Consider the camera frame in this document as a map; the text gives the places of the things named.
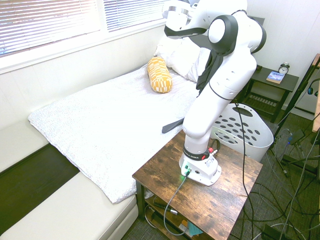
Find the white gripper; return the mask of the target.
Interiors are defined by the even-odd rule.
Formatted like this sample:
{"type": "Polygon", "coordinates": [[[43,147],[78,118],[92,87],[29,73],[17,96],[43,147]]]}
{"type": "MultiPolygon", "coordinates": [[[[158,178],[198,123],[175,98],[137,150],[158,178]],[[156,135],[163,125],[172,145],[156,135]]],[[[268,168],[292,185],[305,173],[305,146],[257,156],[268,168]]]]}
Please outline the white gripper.
{"type": "Polygon", "coordinates": [[[163,17],[166,18],[164,33],[169,38],[184,38],[189,37],[190,34],[183,32],[182,27],[186,26],[190,7],[187,6],[169,6],[163,12],[163,17]]]}

